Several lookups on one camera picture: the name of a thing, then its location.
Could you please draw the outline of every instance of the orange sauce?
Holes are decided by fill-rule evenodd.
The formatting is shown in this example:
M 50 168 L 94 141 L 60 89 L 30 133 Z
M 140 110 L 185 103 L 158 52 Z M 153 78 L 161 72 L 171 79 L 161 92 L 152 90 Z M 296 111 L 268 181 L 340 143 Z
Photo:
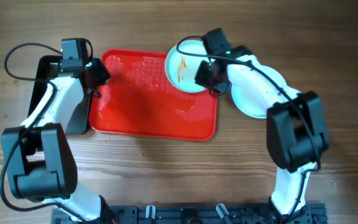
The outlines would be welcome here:
M 181 58 L 181 62 L 180 62 L 180 64 L 179 64 L 179 66 L 178 66 L 178 84 L 180 84 L 180 72 L 181 72 L 184 68 L 187 68 L 187 66 L 186 66 L 185 58 L 182 57 L 182 58 Z

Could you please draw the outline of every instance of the red tray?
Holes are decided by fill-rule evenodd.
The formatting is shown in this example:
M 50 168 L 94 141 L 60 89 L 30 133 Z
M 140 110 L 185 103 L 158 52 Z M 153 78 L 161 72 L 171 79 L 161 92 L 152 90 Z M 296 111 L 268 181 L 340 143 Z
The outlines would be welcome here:
M 217 100 L 208 91 L 185 93 L 165 75 L 166 53 L 111 49 L 102 60 L 111 79 L 93 98 L 89 123 L 103 133 L 208 140 Z

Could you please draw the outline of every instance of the black cable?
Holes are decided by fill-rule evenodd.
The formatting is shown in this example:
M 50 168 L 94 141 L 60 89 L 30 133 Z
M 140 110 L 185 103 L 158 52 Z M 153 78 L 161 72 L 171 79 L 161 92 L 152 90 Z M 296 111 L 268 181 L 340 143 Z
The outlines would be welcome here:
M 93 47 L 92 47 L 91 42 L 88 39 L 85 39 L 85 42 L 87 42 L 89 44 L 89 46 L 91 47 L 91 54 L 89 55 L 89 58 L 88 58 L 89 62 L 91 62 L 93 59 Z
M 7 68 L 7 61 L 9 59 L 9 57 L 11 56 L 11 54 L 21 48 L 21 47 L 24 47 L 24 46 L 39 46 L 39 47 L 45 47 L 49 50 L 52 50 L 58 54 L 62 54 L 60 51 L 56 50 L 56 49 L 53 49 L 49 46 L 46 46 L 44 44 L 38 44 L 38 43 L 26 43 L 26 44 L 20 44 L 18 45 L 17 47 L 14 47 L 7 55 L 6 55 L 6 58 L 5 58 L 5 62 L 4 62 L 4 68 L 5 68 L 5 71 L 6 73 L 11 76 L 12 78 L 15 78 L 15 79 L 18 79 L 18 80 L 23 80 L 23 81 L 34 81 L 34 82 L 42 82 L 42 83 L 46 83 L 46 84 L 49 84 L 52 86 L 52 95 L 51 97 L 48 99 L 47 103 L 45 104 L 45 106 L 41 109 L 40 113 L 35 117 L 35 119 L 33 120 L 33 122 L 31 122 L 31 124 L 26 128 L 26 130 L 19 136 L 19 138 L 17 139 L 17 141 L 13 144 L 11 150 L 9 151 L 9 154 L 7 155 L 6 157 L 6 160 L 4 161 L 4 165 L 2 166 L 2 170 L 1 170 L 1 176 L 0 176 L 0 195 L 1 195 L 1 198 L 2 198 L 2 201 L 4 202 L 4 204 L 15 210 L 15 211 L 18 211 L 18 212 L 29 212 L 29 211 L 34 211 L 34 210 L 37 210 L 37 209 L 40 209 L 40 208 L 45 208 L 47 206 L 56 206 L 58 208 L 62 208 L 64 209 L 65 211 L 67 211 L 70 215 L 74 216 L 74 217 L 77 217 L 78 219 L 80 219 L 81 221 L 83 222 L 86 222 L 86 220 L 84 218 L 82 218 L 81 216 L 79 216 L 79 214 L 71 211 L 70 209 L 66 208 L 64 205 L 62 205 L 61 203 L 58 203 L 58 202 L 51 202 L 51 203 L 45 203 L 45 204 L 42 204 L 42 205 L 37 205 L 37 206 L 34 206 L 34 207 L 30 207 L 30 208 L 20 208 L 20 207 L 17 207 L 13 204 L 11 204 L 7 197 L 6 197 L 6 194 L 5 194 L 5 190 L 4 190 L 4 179 L 5 179 L 5 174 L 6 174 L 6 171 L 7 171 L 7 167 L 9 165 L 9 162 L 11 161 L 12 159 L 12 156 L 15 152 L 15 150 L 17 149 L 18 145 L 22 142 L 22 140 L 30 133 L 31 129 L 34 127 L 35 124 L 37 124 L 41 119 L 42 119 L 42 116 L 44 115 L 45 111 L 48 109 L 48 107 L 51 105 L 51 103 L 53 102 L 54 98 L 56 97 L 56 94 L 57 94 L 57 87 L 54 83 L 52 83 L 51 81 L 49 80 L 43 80 L 43 79 L 39 79 L 39 78 L 24 78 L 24 77 L 18 77 L 18 76 L 15 76 L 13 75 Z
M 222 57 L 222 56 L 214 56 L 214 55 L 203 55 L 203 54 L 193 54 L 193 53 L 188 53 L 188 52 L 183 52 L 179 49 L 180 44 L 188 39 L 193 39 L 193 38 L 198 38 L 198 39 L 202 39 L 201 36 L 199 35 L 191 35 L 188 37 L 183 38 L 181 41 L 178 42 L 177 44 L 177 51 L 181 54 L 184 55 L 189 55 L 189 56 L 194 56 L 194 57 L 208 57 L 208 58 L 213 58 L 213 59 L 221 59 L 221 60 L 229 60 L 232 62 L 235 62 L 235 64 L 239 64 L 239 65 L 244 65 L 246 67 L 249 67 L 251 70 L 255 70 L 256 72 L 258 72 L 259 74 L 261 74 L 264 78 L 266 78 L 287 100 L 288 100 L 288 104 L 295 110 L 295 112 L 297 113 L 297 115 L 299 116 L 299 118 L 301 119 L 301 121 L 303 122 L 303 124 L 305 125 L 305 129 L 306 129 L 306 133 L 308 135 L 308 138 L 310 140 L 311 143 L 311 147 L 314 150 L 314 156 L 316 157 L 316 162 L 317 162 L 317 169 L 308 169 L 305 170 L 304 172 L 302 172 L 302 180 L 301 180 L 301 184 L 300 184 L 300 191 L 298 192 L 298 196 L 295 199 L 295 204 L 293 206 L 293 208 L 291 209 L 290 213 L 288 213 L 287 215 L 285 215 L 284 221 L 286 222 L 287 220 L 289 220 L 291 218 L 291 216 L 293 215 L 293 213 L 296 210 L 296 207 L 298 206 L 299 202 L 300 202 L 300 198 L 302 196 L 303 193 L 303 187 L 305 185 L 305 180 L 306 180 L 306 174 L 308 172 L 317 172 L 321 169 L 321 162 L 320 162 L 320 156 L 317 150 L 317 147 L 313 141 L 313 136 L 312 133 L 310 131 L 310 128 L 306 122 L 306 119 L 303 117 L 301 111 L 299 110 L 299 108 L 294 104 L 293 100 L 290 98 L 290 96 L 287 95 L 287 93 L 277 84 L 275 83 L 275 81 L 273 81 L 268 75 L 266 75 L 263 71 L 261 71 L 260 69 L 256 68 L 252 62 L 246 61 L 240 61 L 237 59 L 232 59 L 232 58 L 228 58 L 228 57 Z

